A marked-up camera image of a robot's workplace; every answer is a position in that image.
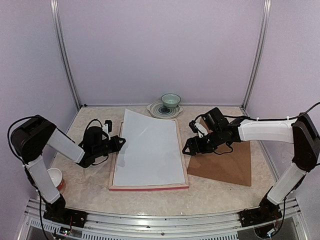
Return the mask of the brown backing board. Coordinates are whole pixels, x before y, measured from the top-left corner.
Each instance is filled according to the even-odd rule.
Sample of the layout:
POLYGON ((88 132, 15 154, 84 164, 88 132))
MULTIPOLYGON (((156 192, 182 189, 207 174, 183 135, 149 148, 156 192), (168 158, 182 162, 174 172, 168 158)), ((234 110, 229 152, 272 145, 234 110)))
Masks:
POLYGON ((208 131, 213 143, 218 146, 212 153, 198 153, 190 157, 187 167, 189 175, 250 187, 252 185, 251 145, 241 141, 238 123, 230 123, 218 131, 209 129, 203 119, 197 121, 208 131))

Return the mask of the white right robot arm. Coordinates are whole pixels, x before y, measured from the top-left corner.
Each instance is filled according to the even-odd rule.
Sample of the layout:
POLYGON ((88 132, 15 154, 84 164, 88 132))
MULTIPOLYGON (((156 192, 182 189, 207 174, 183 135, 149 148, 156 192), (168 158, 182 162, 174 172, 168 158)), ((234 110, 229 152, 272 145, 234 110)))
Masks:
POLYGON ((200 114, 204 121, 195 119, 189 127, 196 136, 189 138, 182 153, 189 156, 216 153, 220 145, 232 148, 233 143, 250 141, 271 141, 292 144, 294 156, 290 166, 281 175, 275 185, 261 200, 256 210, 256 218, 266 222, 271 218, 279 204, 304 179, 305 175, 318 166, 320 155, 320 135, 307 112, 298 116, 271 119, 253 119, 248 116, 229 117, 219 108, 200 114))

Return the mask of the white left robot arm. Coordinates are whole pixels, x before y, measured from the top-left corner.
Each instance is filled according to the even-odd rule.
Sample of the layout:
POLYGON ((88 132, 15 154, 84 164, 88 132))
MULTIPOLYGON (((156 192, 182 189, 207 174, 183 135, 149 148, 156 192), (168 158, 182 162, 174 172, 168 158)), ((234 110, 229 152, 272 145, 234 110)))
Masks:
POLYGON ((98 158, 118 153, 126 143, 125 138, 110 135, 112 125, 110 120, 99 126, 89 123, 80 143, 41 115, 23 117, 8 127, 6 137, 10 151, 20 160, 31 185, 57 221, 66 222, 70 211, 50 178, 44 151, 51 149, 83 169, 95 166, 98 158))

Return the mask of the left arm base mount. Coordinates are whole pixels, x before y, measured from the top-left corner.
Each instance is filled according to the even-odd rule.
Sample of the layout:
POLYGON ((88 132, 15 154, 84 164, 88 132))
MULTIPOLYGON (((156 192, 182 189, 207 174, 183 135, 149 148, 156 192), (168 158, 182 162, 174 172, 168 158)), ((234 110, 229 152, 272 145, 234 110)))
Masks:
POLYGON ((41 199, 45 202, 43 217, 46 220, 71 227, 84 228, 88 213, 82 210, 67 208, 66 201, 61 194, 53 203, 49 203, 43 197, 41 197, 41 199))

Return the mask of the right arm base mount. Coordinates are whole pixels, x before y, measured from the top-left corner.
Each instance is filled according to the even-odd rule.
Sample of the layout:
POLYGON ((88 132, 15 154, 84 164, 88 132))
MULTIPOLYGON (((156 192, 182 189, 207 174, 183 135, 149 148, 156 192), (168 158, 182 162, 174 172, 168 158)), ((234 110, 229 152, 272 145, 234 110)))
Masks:
POLYGON ((242 227, 249 227, 281 219, 283 217, 279 204, 273 204, 267 199, 267 194, 262 198, 259 206, 244 209, 238 213, 242 227))

